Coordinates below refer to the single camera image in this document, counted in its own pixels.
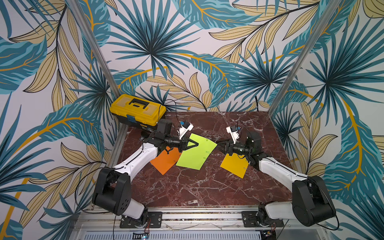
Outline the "green paper sheet stack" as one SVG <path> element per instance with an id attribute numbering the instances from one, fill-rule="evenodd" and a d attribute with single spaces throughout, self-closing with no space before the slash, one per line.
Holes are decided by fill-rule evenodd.
<path id="1" fill-rule="evenodd" d="M 200 170 L 211 152 L 216 148 L 217 144 L 196 134 L 191 134 L 190 139 L 197 142 L 199 145 L 183 151 L 176 166 Z"/>

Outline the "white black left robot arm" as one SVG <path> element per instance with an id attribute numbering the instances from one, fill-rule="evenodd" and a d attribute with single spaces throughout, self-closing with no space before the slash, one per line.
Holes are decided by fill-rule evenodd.
<path id="1" fill-rule="evenodd" d="M 133 200 L 131 182 L 145 165 L 158 157 L 167 148 L 180 153 L 199 145 L 185 134 L 193 129 L 193 124 L 181 122 L 179 135 L 173 136 L 171 121 L 161 119 L 157 129 L 142 131 L 142 145 L 130 157 L 113 168 L 102 168 L 99 172 L 92 203 L 117 216 L 123 216 L 144 225 L 148 218 L 148 208 Z"/>

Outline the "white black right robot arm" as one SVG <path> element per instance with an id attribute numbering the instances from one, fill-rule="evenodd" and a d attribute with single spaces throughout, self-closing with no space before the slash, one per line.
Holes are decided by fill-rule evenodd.
<path id="1" fill-rule="evenodd" d="M 268 156 L 262 149 L 262 138 L 257 132 L 248 132 L 244 143 L 240 142 L 237 127 L 227 127 L 227 132 L 231 139 L 218 142 L 222 153 L 244 157 L 250 166 L 274 178 L 292 193 L 291 201 L 260 205 L 256 213 L 257 225 L 280 226 L 284 220 L 297 220 L 303 226 L 310 227 L 337 216 L 321 177 L 299 173 Z"/>

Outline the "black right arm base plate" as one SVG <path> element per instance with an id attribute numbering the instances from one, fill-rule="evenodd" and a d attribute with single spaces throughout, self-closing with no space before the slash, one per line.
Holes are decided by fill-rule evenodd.
<path id="1" fill-rule="evenodd" d="M 284 222 L 280 219 L 270 219 L 263 211 L 243 211 L 242 221 L 245 228 L 280 228 Z"/>

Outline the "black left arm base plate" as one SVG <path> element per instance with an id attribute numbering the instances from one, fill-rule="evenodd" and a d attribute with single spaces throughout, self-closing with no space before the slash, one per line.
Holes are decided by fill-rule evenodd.
<path id="1" fill-rule="evenodd" d="M 148 212 L 144 211 L 139 219 L 134 219 L 128 216 L 122 215 L 120 222 L 121 229 L 144 229 L 149 227 L 150 229 L 160 229 L 163 220 L 162 212 Z"/>

